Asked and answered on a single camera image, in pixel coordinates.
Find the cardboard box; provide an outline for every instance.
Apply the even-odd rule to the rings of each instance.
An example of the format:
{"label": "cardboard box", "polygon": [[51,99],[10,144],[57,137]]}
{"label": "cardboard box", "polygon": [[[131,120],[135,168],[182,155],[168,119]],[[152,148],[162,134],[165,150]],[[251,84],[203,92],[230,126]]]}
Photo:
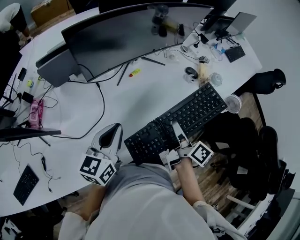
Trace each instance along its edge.
{"label": "cardboard box", "polygon": [[37,27],[40,27],[69,9],[73,8],[68,0],[45,0],[32,8],[31,16]]}

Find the gray wall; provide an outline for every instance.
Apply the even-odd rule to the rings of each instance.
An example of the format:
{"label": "gray wall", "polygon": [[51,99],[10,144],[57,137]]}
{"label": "gray wall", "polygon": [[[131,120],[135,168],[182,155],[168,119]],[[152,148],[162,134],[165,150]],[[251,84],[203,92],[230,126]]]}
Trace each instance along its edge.
{"label": "gray wall", "polygon": [[20,3],[26,18],[27,25],[30,27],[34,24],[34,21],[32,20],[30,14],[32,7],[39,4],[42,1],[43,0],[0,0],[0,10],[14,2]]}
{"label": "gray wall", "polygon": [[267,125],[278,134],[279,157],[296,177],[292,188],[300,191],[300,3],[298,0],[237,0],[230,16],[246,12],[257,16],[245,34],[262,64],[262,72],[280,68],[286,86],[259,95]]}

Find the glue stick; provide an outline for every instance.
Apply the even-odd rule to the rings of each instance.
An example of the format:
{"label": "glue stick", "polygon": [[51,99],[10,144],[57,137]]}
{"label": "glue stick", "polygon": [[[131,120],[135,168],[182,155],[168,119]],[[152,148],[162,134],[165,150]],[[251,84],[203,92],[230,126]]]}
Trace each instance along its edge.
{"label": "glue stick", "polygon": [[137,75],[141,70],[139,68],[137,68],[136,70],[134,70],[131,74],[129,74],[129,77],[133,77],[134,75]]}

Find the desk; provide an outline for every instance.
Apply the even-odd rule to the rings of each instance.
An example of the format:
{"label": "desk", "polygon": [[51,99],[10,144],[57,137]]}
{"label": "desk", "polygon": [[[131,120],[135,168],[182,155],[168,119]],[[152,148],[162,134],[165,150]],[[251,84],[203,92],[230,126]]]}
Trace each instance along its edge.
{"label": "desk", "polygon": [[[76,16],[73,16],[37,36],[21,50],[23,55],[15,73],[19,74],[22,67],[27,68],[28,73],[24,80],[36,78],[35,62],[43,57],[48,50],[63,41],[61,31],[66,27],[79,22],[98,13],[98,9],[92,9]],[[221,62],[214,62],[211,65],[211,72],[218,72],[223,77],[223,84],[216,88],[221,97],[226,97],[238,89],[249,78],[257,73],[261,64],[247,40],[240,42],[246,56],[240,60],[229,63],[224,57]],[[203,55],[209,55],[208,49],[203,48]],[[148,57],[166,64],[161,66],[155,63],[141,60],[138,67],[140,74],[129,78],[124,75],[119,87],[117,82],[120,73],[113,79],[100,84],[105,98],[105,114],[100,123],[83,139],[68,140],[46,136],[45,139],[51,144],[48,147],[38,138],[22,140],[21,145],[31,143],[32,152],[42,152],[46,158],[49,174],[60,180],[51,180],[48,191],[48,178],[41,164],[41,156],[30,155],[29,146],[21,149],[15,147],[15,156],[20,161],[20,172],[22,173],[27,164],[30,164],[40,181],[33,189],[27,202],[22,206],[13,196],[13,191],[19,180],[18,163],[15,161],[12,146],[3,145],[0,148],[1,168],[0,179],[0,216],[15,214],[29,210],[42,204],[54,201],[69,193],[72,193],[89,183],[77,172],[78,162],[81,154],[86,152],[94,135],[105,126],[119,122],[124,129],[123,140],[132,135],[148,122],[164,113],[166,110],[183,100],[198,87],[197,84],[187,83],[183,80],[186,67],[196,68],[196,64],[181,55],[178,55],[179,62],[171,63],[164,58],[163,53],[158,56],[151,54]],[[129,74],[137,66],[129,65]],[[100,76],[97,80],[106,79],[107,76]],[[32,94],[41,96],[45,92],[43,84],[35,82]],[[95,84],[66,83],[59,88],[53,89],[47,96],[58,100],[59,104],[53,109],[45,109],[43,115],[43,126],[46,128],[60,129],[62,134],[70,136],[82,136],[99,119],[103,110],[103,101],[99,89]],[[45,105],[51,106],[54,102],[51,99],[45,100]],[[18,122],[28,116],[29,110],[18,117]],[[124,163],[131,161],[129,152],[122,143],[119,157]]]}

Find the black pants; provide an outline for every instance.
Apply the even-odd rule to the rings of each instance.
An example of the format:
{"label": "black pants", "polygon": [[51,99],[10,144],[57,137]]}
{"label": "black pants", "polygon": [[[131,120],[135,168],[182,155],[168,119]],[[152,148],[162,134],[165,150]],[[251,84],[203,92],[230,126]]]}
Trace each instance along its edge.
{"label": "black pants", "polygon": [[10,21],[10,24],[14,27],[14,30],[19,30],[20,32],[23,32],[27,27],[27,23],[21,6],[19,12]]}

